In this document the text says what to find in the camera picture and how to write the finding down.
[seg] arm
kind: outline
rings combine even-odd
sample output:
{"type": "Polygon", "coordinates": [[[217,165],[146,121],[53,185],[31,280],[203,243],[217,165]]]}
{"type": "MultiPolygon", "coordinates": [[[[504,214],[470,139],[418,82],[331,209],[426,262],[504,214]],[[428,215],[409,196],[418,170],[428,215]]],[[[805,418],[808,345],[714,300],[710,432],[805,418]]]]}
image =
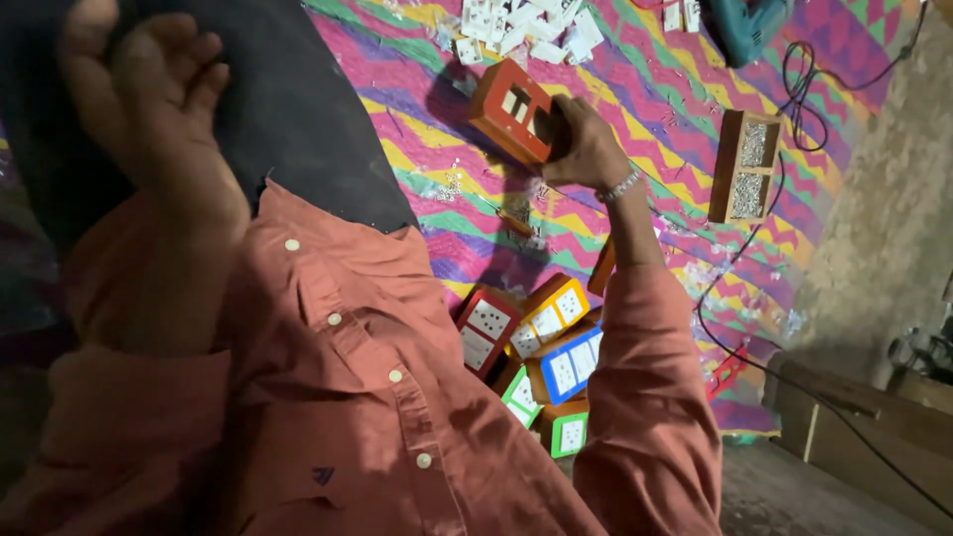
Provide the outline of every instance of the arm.
{"type": "MultiPolygon", "coordinates": [[[[581,99],[558,104],[574,149],[543,170],[547,181],[618,185],[631,168],[611,127],[581,99]]],[[[721,442],[692,341],[692,304],[665,267],[644,185],[607,209],[618,268],[574,484],[611,533],[720,534],[721,442]]]]}
{"type": "Polygon", "coordinates": [[[40,453],[0,504],[2,534],[176,534],[220,439],[231,360],[213,337],[249,219],[211,134],[227,70],[207,64],[221,44],[163,15],[107,67],[117,13],[114,0],[77,3],[61,66],[89,134],[155,206],[159,236],[121,335],[84,340],[51,369],[40,453]]]}

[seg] screwdriver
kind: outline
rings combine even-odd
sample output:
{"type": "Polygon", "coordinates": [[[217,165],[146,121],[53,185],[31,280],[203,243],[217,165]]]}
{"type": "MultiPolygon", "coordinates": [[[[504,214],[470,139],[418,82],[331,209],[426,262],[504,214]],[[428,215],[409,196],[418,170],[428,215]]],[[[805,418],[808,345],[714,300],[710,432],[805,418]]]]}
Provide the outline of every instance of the screwdriver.
{"type": "Polygon", "coordinates": [[[477,196],[477,197],[479,197],[480,199],[483,199],[483,202],[493,207],[493,211],[497,213],[497,216],[499,216],[499,218],[502,219],[503,222],[506,223],[508,226],[510,226],[510,228],[516,233],[527,238],[532,238],[533,236],[536,235],[536,233],[533,232],[532,227],[530,227],[526,223],[523,223],[522,221],[519,221],[514,216],[512,216],[511,214],[503,210],[502,207],[497,207],[495,204],[493,204],[492,201],[488,199],[484,199],[482,196],[477,196]]]}

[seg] red wire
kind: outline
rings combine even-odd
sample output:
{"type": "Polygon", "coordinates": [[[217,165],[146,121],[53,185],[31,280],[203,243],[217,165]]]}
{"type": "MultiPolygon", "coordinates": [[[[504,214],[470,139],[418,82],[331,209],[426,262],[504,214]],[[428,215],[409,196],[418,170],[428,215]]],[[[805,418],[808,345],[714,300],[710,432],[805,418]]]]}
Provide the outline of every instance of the red wire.
{"type": "Polygon", "coordinates": [[[636,0],[631,0],[631,1],[632,1],[632,5],[639,8],[640,10],[664,10],[665,8],[671,6],[672,4],[677,4],[681,0],[667,0],[666,2],[662,2],[661,4],[655,4],[653,6],[643,6],[639,2],[636,2],[636,0]]]}

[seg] silver bracelet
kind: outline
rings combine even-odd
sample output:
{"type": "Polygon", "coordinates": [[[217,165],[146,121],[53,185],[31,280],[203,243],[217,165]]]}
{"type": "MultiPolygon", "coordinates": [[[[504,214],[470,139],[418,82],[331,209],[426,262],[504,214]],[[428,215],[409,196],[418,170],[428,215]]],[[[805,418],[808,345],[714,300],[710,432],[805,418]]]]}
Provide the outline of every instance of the silver bracelet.
{"type": "Polygon", "coordinates": [[[625,194],[625,191],[628,190],[630,186],[632,186],[633,184],[637,182],[639,182],[639,174],[638,172],[633,171],[632,173],[629,174],[629,176],[625,177],[625,180],[619,183],[618,186],[616,186],[612,190],[606,193],[596,192],[596,201],[602,204],[608,203],[609,201],[614,201],[622,197],[622,194],[625,194]]]}

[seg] power drill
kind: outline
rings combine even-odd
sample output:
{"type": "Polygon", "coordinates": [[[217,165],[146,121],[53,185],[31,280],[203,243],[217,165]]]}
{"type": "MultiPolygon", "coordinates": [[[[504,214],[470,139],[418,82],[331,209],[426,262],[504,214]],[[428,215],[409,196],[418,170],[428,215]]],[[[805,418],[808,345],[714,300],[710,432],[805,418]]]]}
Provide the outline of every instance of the power drill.
{"type": "Polygon", "coordinates": [[[728,67],[751,63],[794,11],[794,0],[709,0],[728,67]]]}

